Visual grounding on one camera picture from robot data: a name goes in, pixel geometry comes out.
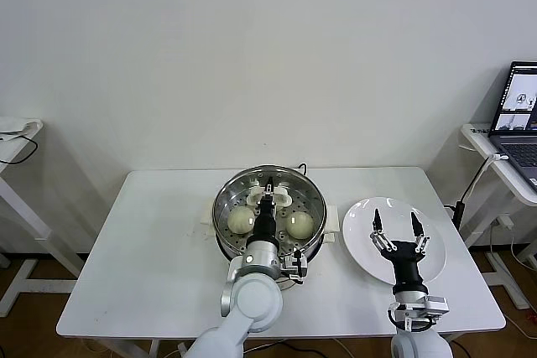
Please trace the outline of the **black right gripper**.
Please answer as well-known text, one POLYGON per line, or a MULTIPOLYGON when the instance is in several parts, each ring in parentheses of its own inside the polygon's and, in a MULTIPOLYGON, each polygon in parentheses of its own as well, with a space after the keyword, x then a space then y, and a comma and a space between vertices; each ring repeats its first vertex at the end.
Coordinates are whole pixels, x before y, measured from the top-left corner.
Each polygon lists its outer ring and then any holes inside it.
POLYGON ((423 284, 420 276, 418 263, 425 257, 430 238, 425 235, 424 228, 417 215, 411 213, 414 242, 391 241, 383 231, 383 225, 379 210, 374 210, 373 231, 370 239, 383 258, 390 261, 394 268, 395 285, 393 293, 417 291, 428 293, 428 288, 423 284))

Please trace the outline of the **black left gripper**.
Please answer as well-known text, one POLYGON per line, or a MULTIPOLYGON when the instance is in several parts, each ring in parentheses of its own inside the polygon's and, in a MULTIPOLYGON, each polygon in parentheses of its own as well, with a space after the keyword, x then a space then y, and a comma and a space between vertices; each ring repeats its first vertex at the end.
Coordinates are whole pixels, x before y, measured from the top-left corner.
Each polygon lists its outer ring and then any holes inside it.
POLYGON ((274 193, 274 179, 269 176, 261 194, 259 215, 254 221, 250 242, 266 241, 274 246, 278 246, 279 242, 276 239, 276 220, 274 218, 276 199, 274 193))

